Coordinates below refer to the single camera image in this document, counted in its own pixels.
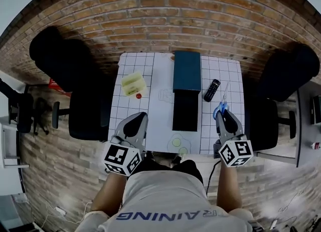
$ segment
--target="white cable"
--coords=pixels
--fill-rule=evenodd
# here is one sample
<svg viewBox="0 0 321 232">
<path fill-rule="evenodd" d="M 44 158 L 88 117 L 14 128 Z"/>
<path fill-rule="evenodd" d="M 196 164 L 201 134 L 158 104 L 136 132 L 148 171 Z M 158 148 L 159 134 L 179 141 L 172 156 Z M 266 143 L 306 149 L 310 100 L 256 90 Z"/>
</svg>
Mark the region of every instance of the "white cable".
<svg viewBox="0 0 321 232">
<path fill-rule="evenodd" d="M 73 223 L 73 224 L 78 224 L 78 223 L 82 222 L 82 221 L 84 220 L 84 218 L 85 218 L 87 206 L 88 206 L 88 204 L 90 204 L 90 203 L 92 203 L 92 202 L 90 201 L 90 202 L 88 202 L 88 203 L 86 204 L 86 207 L 85 207 L 85 209 L 84 209 L 84 215 L 83 215 L 82 219 L 81 219 L 80 221 L 78 221 L 78 222 L 73 222 L 73 221 L 70 221 L 70 220 L 65 219 L 63 216 L 54 216 L 54 215 L 48 214 L 48 205 L 47 205 L 47 204 L 49 204 L 49 206 L 50 206 L 51 209 L 55 209 L 55 208 L 53 208 L 53 207 L 50 205 L 50 203 L 48 203 L 48 202 L 46 201 L 47 214 L 46 214 L 45 221 L 44 221 L 44 223 L 42 224 L 41 228 L 43 228 L 43 226 L 44 226 L 45 223 L 47 222 L 47 219 L 48 219 L 49 216 L 55 217 L 55 218 L 60 218 L 60 219 L 62 219 L 63 221 L 70 222 L 70 223 Z"/>
</svg>

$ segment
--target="white t-shirt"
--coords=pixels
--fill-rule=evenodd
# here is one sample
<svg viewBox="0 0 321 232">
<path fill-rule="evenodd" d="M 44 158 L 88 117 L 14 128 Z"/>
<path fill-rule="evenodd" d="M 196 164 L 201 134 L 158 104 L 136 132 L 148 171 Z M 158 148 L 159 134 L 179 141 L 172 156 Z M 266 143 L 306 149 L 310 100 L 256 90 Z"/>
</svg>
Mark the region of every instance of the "white t-shirt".
<svg viewBox="0 0 321 232">
<path fill-rule="evenodd" d="M 179 171 L 142 171 L 126 184 L 123 207 L 109 217 L 86 214 L 76 232 L 263 231 L 244 209 L 227 214 L 207 201 L 202 183 Z"/>
</svg>

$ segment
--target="black shorts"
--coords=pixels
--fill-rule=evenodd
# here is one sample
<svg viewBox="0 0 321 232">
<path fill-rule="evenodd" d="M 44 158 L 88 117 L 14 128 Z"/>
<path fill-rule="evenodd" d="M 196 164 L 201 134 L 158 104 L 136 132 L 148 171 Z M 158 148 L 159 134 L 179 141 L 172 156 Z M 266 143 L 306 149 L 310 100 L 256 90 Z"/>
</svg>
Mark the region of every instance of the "black shorts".
<svg viewBox="0 0 321 232">
<path fill-rule="evenodd" d="M 155 162 L 150 158 L 144 158 L 144 160 L 141 161 L 141 163 L 137 166 L 137 168 L 134 170 L 131 176 L 141 171 L 150 171 L 150 170 L 175 170 L 175 171 L 184 172 L 196 177 L 203 184 L 203 179 L 200 174 L 200 171 L 196 168 L 196 164 L 192 160 L 184 161 L 180 164 L 175 165 L 173 168 L 169 168 L 165 165 L 158 164 L 157 162 Z"/>
</svg>

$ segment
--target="table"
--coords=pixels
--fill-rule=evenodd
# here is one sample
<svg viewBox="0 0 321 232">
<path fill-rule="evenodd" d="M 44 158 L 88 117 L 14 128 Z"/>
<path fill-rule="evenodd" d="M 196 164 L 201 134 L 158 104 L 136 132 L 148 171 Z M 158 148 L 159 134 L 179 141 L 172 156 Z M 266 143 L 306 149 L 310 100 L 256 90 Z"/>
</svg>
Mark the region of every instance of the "table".
<svg viewBox="0 0 321 232">
<path fill-rule="evenodd" d="M 120 56 L 116 78 L 108 137 L 114 135 L 119 122 L 128 116 L 146 112 L 148 127 L 146 150 L 194 154 L 214 154 L 213 144 L 218 139 L 216 123 L 212 117 L 214 109 L 222 100 L 229 81 L 227 102 L 230 110 L 244 126 L 244 96 L 240 63 L 236 60 L 201 56 L 202 93 L 199 94 L 199 129 L 197 132 L 172 131 L 173 120 L 173 74 L 174 55 L 171 53 L 124 53 Z M 147 84 L 148 93 L 140 100 L 128 98 L 121 89 L 121 79 L 140 71 Z M 211 103 L 203 100 L 213 79 L 221 81 Z M 182 146 L 169 146 L 179 139 Z"/>
<path fill-rule="evenodd" d="M 310 123 L 310 99 L 321 95 L 321 85 L 308 82 L 296 92 L 296 129 L 297 143 L 295 157 L 286 157 L 257 152 L 256 155 L 275 161 L 295 164 L 297 167 L 320 159 L 321 151 L 313 150 L 311 144 L 321 142 L 321 127 Z"/>
</svg>

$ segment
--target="black remote control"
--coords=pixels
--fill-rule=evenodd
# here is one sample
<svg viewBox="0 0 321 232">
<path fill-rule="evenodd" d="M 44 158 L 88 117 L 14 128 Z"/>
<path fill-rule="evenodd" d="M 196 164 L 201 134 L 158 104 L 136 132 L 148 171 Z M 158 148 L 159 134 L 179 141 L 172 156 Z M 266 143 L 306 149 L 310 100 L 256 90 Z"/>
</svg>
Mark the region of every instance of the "black remote control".
<svg viewBox="0 0 321 232">
<path fill-rule="evenodd" d="M 206 102 L 210 102 L 212 100 L 212 98 L 214 97 L 215 92 L 217 91 L 217 88 L 220 86 L 220 81 L 214 79 L 212 81 L 212 84 L 210 85 L 209 89 L 207 90 L 205 96 L 204 96 L 204 100 Z"/>
</svg>

